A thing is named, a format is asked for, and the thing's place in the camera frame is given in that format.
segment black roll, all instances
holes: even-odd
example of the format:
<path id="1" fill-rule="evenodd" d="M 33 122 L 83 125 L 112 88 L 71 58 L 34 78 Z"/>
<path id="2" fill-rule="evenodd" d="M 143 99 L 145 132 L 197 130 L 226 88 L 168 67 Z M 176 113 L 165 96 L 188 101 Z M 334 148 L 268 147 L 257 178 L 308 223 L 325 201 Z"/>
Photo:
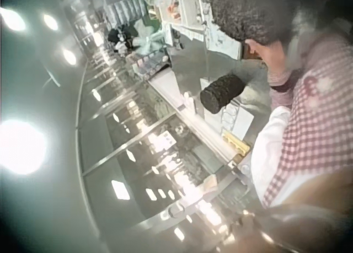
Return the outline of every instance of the black roll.
<path id="1" fill-rule="evenodd" d="M 218 113 L 232 99 L 239 96 L 245 88 L 240 78 L 233 74 L 220 77 L 200 93 L 203 106 L 212 114 Z"/>

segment woman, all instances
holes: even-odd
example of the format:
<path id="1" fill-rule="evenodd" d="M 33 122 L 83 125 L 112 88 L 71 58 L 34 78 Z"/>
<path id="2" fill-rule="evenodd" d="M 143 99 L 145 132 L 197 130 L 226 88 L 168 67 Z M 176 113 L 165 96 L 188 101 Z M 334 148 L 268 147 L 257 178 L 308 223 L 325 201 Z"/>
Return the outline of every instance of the woman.
<path id="1" fill-rule="evenodd" d="M 272 109 L 252 156 L 264 207 L 308 202 L 352 180 L 353 48 L 335 33 L 297 35 L 287 48 L 298 0 L 210 0 L 216 24 L 267 64 Z M 304 193 L 315 190 L 304 197 Z"/>

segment white container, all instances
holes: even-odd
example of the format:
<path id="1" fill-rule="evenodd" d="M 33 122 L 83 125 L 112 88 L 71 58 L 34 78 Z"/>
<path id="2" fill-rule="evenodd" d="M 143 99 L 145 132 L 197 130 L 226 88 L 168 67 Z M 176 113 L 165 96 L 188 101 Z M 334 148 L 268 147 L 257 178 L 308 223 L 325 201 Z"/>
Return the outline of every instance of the white container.
<path id="1" fill-rule="evenodd" d="M 168 7 L 174 2 L 175 0 L 160 0 L 159 1 L 159 11 L 161 13 L 161 19 L 162 21 L 166 23 L 171 23 L 171 24 L 176 24 L 176 25 L 182 25 L 183 21 L 185 19 L 182 7 L 181 5 L 181 0 L 177 0 L 179 2 L 179 13 L 180 13 L 180 19 L 174 19 L 170 13 L 168 12 Z"/>
<path id="2" fill-rule="evenodd" d="M 201 21 L 197 20 L 197 14 L 201 14 L 199 0 L 181 0 L 181 8 L 184 14 L 183 26 L 190 29 L 203 30 Z"/>

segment glass display case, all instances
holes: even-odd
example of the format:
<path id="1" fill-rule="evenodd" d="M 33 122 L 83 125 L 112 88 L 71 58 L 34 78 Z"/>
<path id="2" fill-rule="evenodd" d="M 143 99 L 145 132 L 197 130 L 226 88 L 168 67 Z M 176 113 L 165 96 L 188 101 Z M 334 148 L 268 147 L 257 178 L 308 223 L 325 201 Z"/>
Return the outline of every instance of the glass display case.
<path id="1" fill-rule="evenodd" d="M 80 112 L 84 191 L 111 252 L 217 251 L 234 216 L 259 205 L 251 181 L 113 53 L 91 60 Z"/>

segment dark curly hair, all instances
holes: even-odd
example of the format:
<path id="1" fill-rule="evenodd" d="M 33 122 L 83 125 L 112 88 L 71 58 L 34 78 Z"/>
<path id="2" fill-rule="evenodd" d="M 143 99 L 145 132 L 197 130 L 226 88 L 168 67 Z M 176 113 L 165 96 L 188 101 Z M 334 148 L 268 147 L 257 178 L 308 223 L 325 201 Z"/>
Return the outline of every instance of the dark curly hair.
<path id="1" fill-rule="evenodd" d="M 262 45 L 290 37 L 298 0 L 210 0 L 213 21 L 229 37 Z"/>

